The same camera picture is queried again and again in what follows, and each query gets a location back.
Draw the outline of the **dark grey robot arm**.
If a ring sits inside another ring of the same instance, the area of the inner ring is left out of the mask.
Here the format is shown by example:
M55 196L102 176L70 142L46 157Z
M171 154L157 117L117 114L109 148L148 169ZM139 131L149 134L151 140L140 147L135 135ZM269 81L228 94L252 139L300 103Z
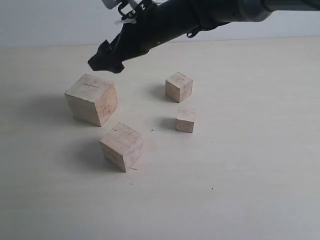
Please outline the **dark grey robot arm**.
M105 0L117 8L122 29L88 60L93 71L119 74L123 62L182 35L193 38L233 22L262 22L275 11L319 11L318 0Z

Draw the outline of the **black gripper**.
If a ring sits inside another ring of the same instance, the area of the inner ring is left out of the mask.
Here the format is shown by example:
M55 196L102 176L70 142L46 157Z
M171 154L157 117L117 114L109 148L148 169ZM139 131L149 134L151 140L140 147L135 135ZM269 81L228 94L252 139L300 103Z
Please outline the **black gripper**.
M125 69L123 61L145 55L200 25L190 0L167 0L161 4L142 0L134 10L135 23L125 23L111 44L105 40L88 60L93 71L119 74Z

